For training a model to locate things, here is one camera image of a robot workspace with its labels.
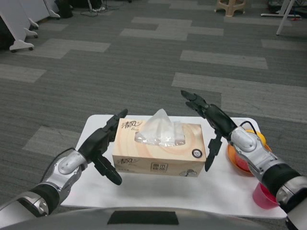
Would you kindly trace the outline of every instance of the white tabletop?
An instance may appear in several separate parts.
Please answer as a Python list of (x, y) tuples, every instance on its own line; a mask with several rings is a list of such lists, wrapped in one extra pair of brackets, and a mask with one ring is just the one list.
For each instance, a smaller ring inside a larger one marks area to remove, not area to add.
[[(111, 115), (93, 115), (88, 118), (76, 149), (98, 128), (105, 126)], [(148, 120), (150, 116), (127, 116), (127, 118)], [(206, 153), (214, 131), (208, 122), (200, 117), (171, 116), (172, 121), (201, 124)], [(239, 125), (244, 120), (257, 123), (250, 118), (234, 118)], [(68, 198), (62, 203), (71, 207), (177, 207), (213, 213), (244, 217), (275, 218), (286, 217), (279, 208), (265, 210), (258, 207), (252, 193), (258, 184), (255, 177), (246, 176), (234, 169), (226, 155), (227, 142), (223, 144), (210, 170), (201, 171), (199, 177), (179, 177), (123, 173), (123, 183), (117, 186), (96, 171), (89, 164), (79, 181), (72, 187)], [(111, 163), (113, 143), (104, 154)]]

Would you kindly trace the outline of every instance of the yellow object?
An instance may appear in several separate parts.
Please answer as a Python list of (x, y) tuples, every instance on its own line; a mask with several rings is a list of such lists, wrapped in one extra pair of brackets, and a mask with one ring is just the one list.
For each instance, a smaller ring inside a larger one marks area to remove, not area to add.
[[(254, 133), (253, 130), (246, 130), (246, 131), (249, 132), (249, 133)], [(262, 144), (265, 146), (266, 143), (267, 143), (267, 140), (265, 139), (264, 135), (262, 133), (258, 132), (258, 131), (256, 131), (256, 133), (257, 133), (257, 136), (260, 138)]]

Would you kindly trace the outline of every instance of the light gray carpet tile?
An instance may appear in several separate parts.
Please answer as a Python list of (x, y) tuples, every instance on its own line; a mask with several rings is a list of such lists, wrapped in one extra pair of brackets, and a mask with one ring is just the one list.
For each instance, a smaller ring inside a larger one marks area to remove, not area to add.
[(147, 17), (134, 17), (132, 23), (146, 23), (146, 24), (165, 24), (169, 26), (188, 27), (191, 26), (192, 20), (182, 19), (168, 19), (168, 18), (147, 18)]
[[(265, 18), (265, 17), (224, 17), (225, 23), (239, 23), (239, 24), (250, 24), (250, 25), (274, 25), (279, 26), (281, 19), (276, 18)], [(286, 21), (285, 26), (292, 26), (290, 21)]]
[(0, 64), (0, 78), (34, 83), (46, 70)]
[(75, 147), (79, 137), (80, 133), (42, 126), (23, 149), (55, 157), (61, 151)]
[(220, 92), (222, 109), (307, 124), (307, 88), (176, 73), (172, 86)]
[(195, 10), (195, 11), (213, 11), (213, 5), (199, 5), (197, 1), (185, 0), (149, 0), (151, 4), (170, 4), (169, 8), (174, 10)]
[(268, 49), (307, 51), (307, 42), (262, 39), (261, 43), (263, 48), (268, 48)]
[(188, 34), (215, 35), (215, 36), (224, 35), (223, 29), (191, 26), (192, 24), (191, 20), (135, 17), (132, 20), (132, 22), (157, 24), (158, 27), (155, 31), (124, 29), (120, 34), (121, 36), (186, 41)]
[(110, 43), (87, 42), (87, 41), (64, 40), (64, 39), (51, 38), (47, 40), (44, 44), (34, 47), (33, 51), (19, 50), (17, 54), (44, 57), (44, 58), (61, 59), (70, 50), (81, 50), (81, 51), (91, 51), (91, 52), (103, 53), (109, 48), (109, 46), (110, 46)]
[(241, 55), (183, 50), (180, 56), (180, 60), (229, 66), (240, 66), (256, 69), (268, 69), (267, 62), (264, 57), (250, 57)]
[(39, 29), (40, 30), (49, 30), (49, 31), (62, 31), (64, 30), (68, 24), (58, 24), (58, 23), (40, 23)]

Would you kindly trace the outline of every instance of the stool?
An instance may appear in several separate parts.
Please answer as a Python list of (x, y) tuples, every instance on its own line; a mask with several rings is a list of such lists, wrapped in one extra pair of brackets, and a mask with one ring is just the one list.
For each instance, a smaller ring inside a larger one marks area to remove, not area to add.
[(222, 1), (223, 0), (217, 0), (214, 12), (216, 12), (217, 9), (224, 9), (226, 10), (227, 17), (232, 17), (234, 15), (234, 12), (237, 10), (242, 10), (243, 13), (245, 13), (244, 8), (246, 0), (229, 0), (228, 5), (226, 3), (222, 3)]

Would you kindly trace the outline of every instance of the plastic tissue wrapper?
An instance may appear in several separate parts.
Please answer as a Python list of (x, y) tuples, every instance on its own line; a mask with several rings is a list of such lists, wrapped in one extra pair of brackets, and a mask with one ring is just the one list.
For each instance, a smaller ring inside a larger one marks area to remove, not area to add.
[(171, 147), (184, 145), (185, 137), (180, 122), (171, 122), (164, 109), (158, 110), (135, 134), (135, 141), (148, 145)]

